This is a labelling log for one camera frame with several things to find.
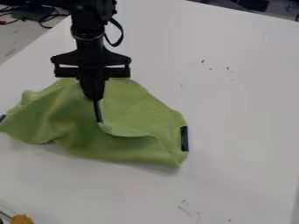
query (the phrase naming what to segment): white table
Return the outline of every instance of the white table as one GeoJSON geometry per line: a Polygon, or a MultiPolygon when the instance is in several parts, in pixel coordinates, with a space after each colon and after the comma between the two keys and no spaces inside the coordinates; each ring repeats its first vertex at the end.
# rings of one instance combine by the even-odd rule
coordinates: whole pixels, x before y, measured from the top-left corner
{"type": "MultiPolygon", "coordinates": [[[[133,58],[134,80],[184,114],[190,156],[173,171],[0,135],[0,199],[43,224],[289,223],[299,174],[299,25],[182,0],[120,1],[119,11],[127,35],[116,51],[133,58]]],[[[55,81],[49,59],[74,49],[69,26],[0,67],[0,110],[55,81]]]]}

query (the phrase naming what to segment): cloth fold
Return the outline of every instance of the cloth fold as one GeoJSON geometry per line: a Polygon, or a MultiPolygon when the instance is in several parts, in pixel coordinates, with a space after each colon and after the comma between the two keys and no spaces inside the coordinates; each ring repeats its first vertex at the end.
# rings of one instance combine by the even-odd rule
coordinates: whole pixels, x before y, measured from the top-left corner
{"type": "Polygon", "coordinates": [[[0,121],[0,132],[28,144],[54,141],[85,158],[179,167],[184,118],[130,79],[110,79],[100,101],[103,123],[75,79],[25,91],[0,121]]]}

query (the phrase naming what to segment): black cable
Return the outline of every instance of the black cable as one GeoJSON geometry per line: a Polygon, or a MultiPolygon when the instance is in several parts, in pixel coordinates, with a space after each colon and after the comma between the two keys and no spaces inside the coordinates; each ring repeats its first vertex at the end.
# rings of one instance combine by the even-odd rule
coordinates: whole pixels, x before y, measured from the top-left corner
{"type": "Polygon", "coordinates": [[[46,28],[46,29],[51,29],[52,26],[47,26],[47,25],[44,25],[43,23],[48,22],[48,21],[50,21],[50,20],[52,20],[52,19],[54,19],[56,17],[67,17],[67,16],[69,16],[69,14],[61,14],[61,13],[59,13],[58,10],[55,7],[52,7],[52,8],[54,9],[55,14],[49,14],[49,15],[46,15],[46,16],[42,17],[38,21],[38,23],[39,23],[39,25],[41,27],[46,28]]]}
{"type": "Polygon", "coordinates": [[[0,13],[2,12],[12,12],[12,11],[17,11],[19,8],[21,7],[21,5],[19,6],[7,6],[4,7],[0,10],[0,13]]]}
{"type": "MultiPolygon", "coordinates": [[[[0,10],[0,13],[3,13],[3,14],[0,14],[0,17],[13,14],[14,11],[17,11],[21,7],[22,7],[22,5],[19,5],[19,6],[7,6],[7,7],[5,7],[5,8],[3,8],[3,9],[0,10]]],[[[52,8],[54,10],[54,14],[51,13],[49,15],[45,15],[39,21],[36,21],[43,28],[46,28],[46,29],[51,29],[52,28],[51,26],[44,25],[43,23],[45,23],[45,22],[48,22],[48,21],[50,21],[50,20],[52,20],[52,19],[54,19],[56,17],[67,17],[67,16],[69,16],[69,14],[59,13],[58,10],[55,7],[52,7],[52,8]]],[[[23,20],[23,21],[25,21],[28,18],[17,18],[15,20],[12,20],[12,21],[9,21],[9,22],[5,22],[5,23],[0,24],[0,25],[9,25],[9,24],[17,22],[20,19],[23,20]]]]}

